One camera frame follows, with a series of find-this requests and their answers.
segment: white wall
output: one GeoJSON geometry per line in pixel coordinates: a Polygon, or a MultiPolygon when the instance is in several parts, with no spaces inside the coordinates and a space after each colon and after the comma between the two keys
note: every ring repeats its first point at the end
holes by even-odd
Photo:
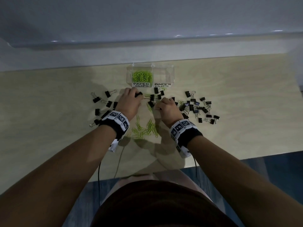
{"type": "MultiPolygon", "coordinates": [[[[288,53],[296,50],[301,44],[303,44],[303,34],[90,44],[36,49],[12,48],[0,39],[0,71],[288,53]]],[[[303,85],[303,67],[296,68],[296,71],[298,83],[303,85]]]]}

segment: wooden table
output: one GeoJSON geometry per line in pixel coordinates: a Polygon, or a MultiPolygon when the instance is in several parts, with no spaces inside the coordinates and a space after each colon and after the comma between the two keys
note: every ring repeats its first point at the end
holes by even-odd
{"type": "MultiPolygon", "coordinates": [[[[161,62],[175,66],[175,85],[166,97],[212,101],[216,125],[191,121],[205,137],[239,159],[303,150],[303,100],[285,54],[161,62]]],[[[92,130],[90,92],[117,101],[126,83],[126,64],[0,73],[0,193],[55,153],[92,130]]],[[[142,89],[152,93],[153,89],[142,89]]],[[[194,166],[182,159],[158,111],[144,100],[140,124],[159,124],[159,137],[125,138],[102,161],[100,179],[194,166]]],[[[91,180],[96,180],[95,173],[91,180]]]]}

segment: floor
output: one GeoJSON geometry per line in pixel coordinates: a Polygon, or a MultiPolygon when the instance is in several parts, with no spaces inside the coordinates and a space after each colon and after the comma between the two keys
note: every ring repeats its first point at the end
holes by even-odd
{"type": "MultiPolygon", "coordinates": [[[[303,204],[303,193],[301,192],[301,188],[303,188],[303,151],[247,159],[243,160],[243,162],[303,204]]],[[[226,213],[238,226],[244,226],[200,167],[197,168],[199,181],[195,175],[195,167],[181,170],[195,183],[201,185],[201,188],[220,210],[226,213]]],[[[117,181],[118,179],[100,181],[100,200],[104,199],[117,181]]],[[[90,226],[98,207],[98,183],[88,183],[81,192],[63,226],[90,226]]]]}

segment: person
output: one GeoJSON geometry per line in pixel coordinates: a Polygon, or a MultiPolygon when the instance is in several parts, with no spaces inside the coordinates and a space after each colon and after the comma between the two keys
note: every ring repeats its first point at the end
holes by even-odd
{"type": "MultiPolygon", "coordinates": [[[[143,99],[138,92],[126,88],[116,106],[129,121],[143,99]]],[[[156,108],[168,128],[183,119],[172,99],[163,98],[156,108]]],[[[118,133],[101,124],[15,183],[0,196],[0,226],[62,226],[118,133]]],[[[301,204],[201,133],[184,145],[245,226],[303,226],[301,204]]],[[[180,183],[161,180],[160,174],[121,179],[91,226],[236,226],[179,175],[180,183]]]]}

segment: white label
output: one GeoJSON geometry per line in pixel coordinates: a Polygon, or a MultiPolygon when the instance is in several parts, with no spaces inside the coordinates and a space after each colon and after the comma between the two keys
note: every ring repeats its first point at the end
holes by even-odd
{"type": "Polygon", "coordinates": [[[172,83],[154,83],[154,87],[171,87],[172,83]]]}
{"type": "Polygon", "coordinates": [[[150,83],[132,83],[133,87],[150,87],[150,83]]]}

